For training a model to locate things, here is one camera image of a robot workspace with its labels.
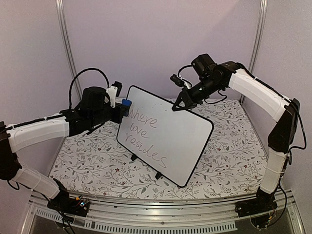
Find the blue whiteboard eraser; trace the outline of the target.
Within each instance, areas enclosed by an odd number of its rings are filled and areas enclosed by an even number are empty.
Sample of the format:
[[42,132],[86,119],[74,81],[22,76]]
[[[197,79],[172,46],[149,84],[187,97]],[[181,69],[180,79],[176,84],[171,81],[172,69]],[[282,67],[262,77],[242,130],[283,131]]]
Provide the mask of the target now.
[[132,102],[128,99],[122,99],[121,104],[129,104],[129,109],[130,109]]

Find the small black-framed whiteboard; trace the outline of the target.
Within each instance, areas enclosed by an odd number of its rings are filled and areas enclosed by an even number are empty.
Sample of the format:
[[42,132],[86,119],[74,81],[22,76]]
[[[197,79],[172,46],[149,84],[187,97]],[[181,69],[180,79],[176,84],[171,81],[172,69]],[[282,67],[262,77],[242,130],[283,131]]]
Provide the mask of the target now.
[[132,85],[132,102],[117,132],[117,142],[175,185],[189,182],[214,130],[211,120]]

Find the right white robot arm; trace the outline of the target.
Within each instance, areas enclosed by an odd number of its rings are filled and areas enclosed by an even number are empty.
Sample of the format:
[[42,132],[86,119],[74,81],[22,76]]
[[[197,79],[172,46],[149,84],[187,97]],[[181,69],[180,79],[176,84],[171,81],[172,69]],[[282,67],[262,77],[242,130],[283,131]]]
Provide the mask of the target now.
[[217,92],[231,89],[250,100],[271,119],[271,131],[267,136],[268,163],[258,191],[262,193],[252,202],[255,212],[261,213],[271,204],[268,195],[273,194],[282,178],[287,156],[300,123],[300,103],[288,98],[270,85],[251,74],[240,62],[216,63],[208,54],[197,56],[182,69],[193,68],[198,83],[191,85],[181,76],[181,71],[171,75],[170,80],[181,88],[173,111],[190,110],[207,101]]

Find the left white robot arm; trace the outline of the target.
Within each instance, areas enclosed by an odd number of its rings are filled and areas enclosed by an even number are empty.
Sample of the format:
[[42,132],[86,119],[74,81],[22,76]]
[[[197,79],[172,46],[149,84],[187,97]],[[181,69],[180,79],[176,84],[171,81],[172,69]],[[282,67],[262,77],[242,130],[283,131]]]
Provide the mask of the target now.
[[120,87],[107,89],[89,87],[83,91],[82,100],[76,107],[69,106],[51,116],[42,117],[20,124],[0,123],[0,178],[14,181],[31,190],[53,199],[53,203],[63,212],[73,204],[67,197],[66,189],[55,180],[20,163],[17,153],[30,146],[56,138],[72,137],[86,132],[91,134],[106,122],[117,124],[128,115],[132,105],[130,100],[116,101]]

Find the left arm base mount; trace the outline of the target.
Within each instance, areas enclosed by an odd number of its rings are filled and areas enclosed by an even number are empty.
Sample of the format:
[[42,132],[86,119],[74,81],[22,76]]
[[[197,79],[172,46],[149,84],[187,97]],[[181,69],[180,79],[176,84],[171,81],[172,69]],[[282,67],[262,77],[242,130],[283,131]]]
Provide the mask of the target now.
[[47,207],[60,213],[86,217],[90,207],[90,199],[81,195],[75,198],[69,195],[57,195],[48,201]]

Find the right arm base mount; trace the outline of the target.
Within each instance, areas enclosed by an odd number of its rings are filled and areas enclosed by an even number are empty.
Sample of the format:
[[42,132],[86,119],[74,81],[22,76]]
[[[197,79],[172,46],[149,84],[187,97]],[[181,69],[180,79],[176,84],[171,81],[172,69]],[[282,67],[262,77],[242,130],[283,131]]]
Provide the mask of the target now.
[[262,190],[258,190],[256,197],[235,204],[235,212],[239,217],[255,215],[268,212],[277,208],[274,194],[268,194]]

